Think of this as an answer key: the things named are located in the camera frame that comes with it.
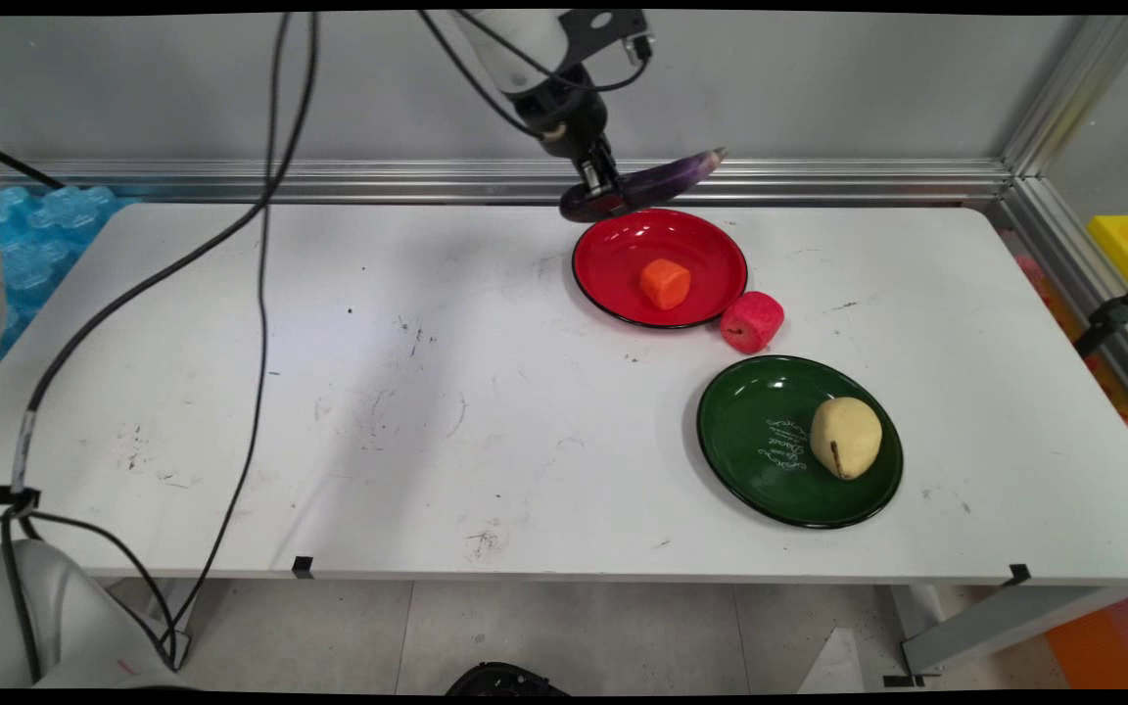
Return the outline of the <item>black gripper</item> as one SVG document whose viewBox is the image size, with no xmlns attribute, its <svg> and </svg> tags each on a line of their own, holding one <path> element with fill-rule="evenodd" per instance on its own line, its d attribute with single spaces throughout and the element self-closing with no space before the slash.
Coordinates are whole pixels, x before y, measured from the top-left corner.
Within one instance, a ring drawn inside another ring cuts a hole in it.
<svg viewBox="0 0 1128 705">
<path fill-rule="evenodd" d="M 515 94 L 513 109 L 547 155 L 578 167 L 584 199 L 603 196 L 607 215 L 627 212 L 622 173 L 605 134 L 608 111 L 599 92 L 546 80 Z"/>
</svg>

